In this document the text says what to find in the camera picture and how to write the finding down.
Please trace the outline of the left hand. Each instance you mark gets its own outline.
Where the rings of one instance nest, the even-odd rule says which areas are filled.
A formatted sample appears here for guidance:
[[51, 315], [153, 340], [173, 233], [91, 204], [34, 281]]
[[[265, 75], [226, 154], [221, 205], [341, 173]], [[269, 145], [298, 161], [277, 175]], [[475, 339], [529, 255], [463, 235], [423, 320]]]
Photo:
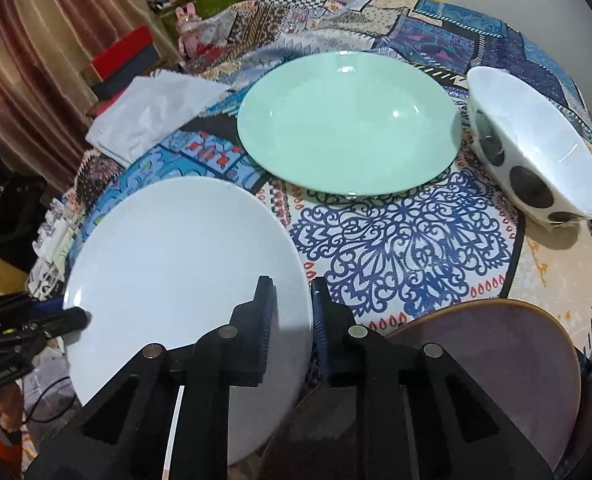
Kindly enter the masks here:
[[10, 434], [18, 431], [23, 421], [23, 396], [12, 382], [0, 388], [0, 426]]

